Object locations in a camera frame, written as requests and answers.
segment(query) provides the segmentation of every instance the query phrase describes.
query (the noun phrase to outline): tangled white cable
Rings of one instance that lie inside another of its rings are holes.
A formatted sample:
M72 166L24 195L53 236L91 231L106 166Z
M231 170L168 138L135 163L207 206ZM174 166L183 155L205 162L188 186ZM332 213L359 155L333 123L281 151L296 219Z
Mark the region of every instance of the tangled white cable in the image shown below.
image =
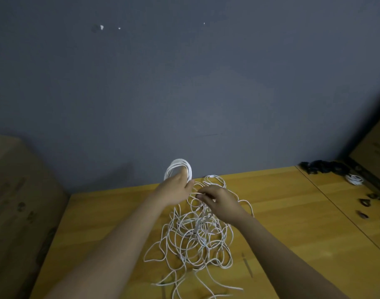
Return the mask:
M168 167L165 173L164 180L171 176L172 170L179 166L185 166L188 172L188 181L192 179L192 171L189 163L184 159L176 159ZM220 221L208 208L206 204L199 201L195 195L197 193L197 187L204 187L209 185L217 185L226 188L226 182L222 177L217 175L208 175L204 178L203 182L196 182L194 185L194 192L187 198L187 203L190 206L190 212L182 215L180 205L175 206L173 212L169 215L171 221L169 224L164 224L161 231L161 240L155 242L147 250L144 255L143 261L166 261L170 273L165 276L161 281L154 283L157 286L174 285L172 292L172 298L175 297L175 293L180 296L178 287L185 280L188 267L191 267L195 277L205 286L212 294L208 299L217 297L227 297L230 294L214 294L213 291L201 281L197 276L197 273L203 269L206 269L208 275L216 284L227 287L229 289L243 290L241 287L226 286L217 282L210 274L208 270L208 264L219 266L222 269L227 269L232 266L233 258L230 253L229 246L233 241L233 230L229 224ZM238 202L246 202L253 216L252 206L246 200L240 200L236 193L230 191L237 198ZM228 234L230 236L229 244L226 243ZM163 253L162 259L146 259L148 252L156 245ZM181 265L179 267L173 267L170 265L167 255L171 251L176 255ZM173 281L165 282L168 277L173 274Z
M345 179L355 186L360 186L364 182L362 177L353 174L345 175Z

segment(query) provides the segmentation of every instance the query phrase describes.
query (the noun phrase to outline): hand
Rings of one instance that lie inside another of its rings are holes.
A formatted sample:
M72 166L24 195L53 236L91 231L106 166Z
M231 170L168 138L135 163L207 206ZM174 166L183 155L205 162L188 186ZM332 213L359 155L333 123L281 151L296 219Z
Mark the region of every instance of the hand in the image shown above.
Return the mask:
M178 174L159 184L151 196L161 201L164 206L177 205L188 198L193 186L194 180L187 182L187 169L182 167Z
M198 192L202 195L197 194L196 198L204 202L220 220L228 224L236 226L244 216L250 216L225 188L212 185L201 188Z

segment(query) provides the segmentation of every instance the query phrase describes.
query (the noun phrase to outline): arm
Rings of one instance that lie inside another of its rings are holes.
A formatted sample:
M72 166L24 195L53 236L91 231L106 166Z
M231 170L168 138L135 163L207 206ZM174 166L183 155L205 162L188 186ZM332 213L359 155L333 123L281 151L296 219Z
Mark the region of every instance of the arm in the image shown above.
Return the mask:
M198 192L204 193L198 199L244 236L281 299L347 298L251 217L226 189L209 186Z
M176 205L192 191L187 170L168 178L90 255L60 281L46 299L119 298L155 221L168 205Z

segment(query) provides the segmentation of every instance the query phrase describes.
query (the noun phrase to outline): blue-gray wall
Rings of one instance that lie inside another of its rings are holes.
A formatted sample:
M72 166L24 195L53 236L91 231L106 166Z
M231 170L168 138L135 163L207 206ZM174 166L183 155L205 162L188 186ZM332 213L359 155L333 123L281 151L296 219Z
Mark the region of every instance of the blue-gray wall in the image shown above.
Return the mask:
M380 0L0 0L0 133L68 191L332 159L379 102Z

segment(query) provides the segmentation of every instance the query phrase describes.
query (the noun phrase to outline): wooden table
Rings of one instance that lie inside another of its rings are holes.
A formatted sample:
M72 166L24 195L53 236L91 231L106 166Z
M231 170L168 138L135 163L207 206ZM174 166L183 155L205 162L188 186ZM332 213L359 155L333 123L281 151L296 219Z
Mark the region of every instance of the wooden table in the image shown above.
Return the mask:
M252 204L255 216L274 236L348 296L380 298L380 208L371 209L374 213L371 221L364 222L352 215L356 207L363 208L354 201L368 192L364 186L349 185L331 173L306 176L296 167L222 177L228 189ZM31 298L45 296L155 186L73 195ZM143 262L144 252L160 239L162 225L169 222L169 212L167 208L155 223L122 298L170 298L171 287L150 285L169 272L166 264ZM244 288L244 292L229 291L236 298L277 298L261 266L236 229L230 249L233 266L227 270L209 267L212 276L223 284ZM200 278L214 292L225 291L209 281L206 273L200 273ZM181 284L180 293L183 299L208 295L191 273Z

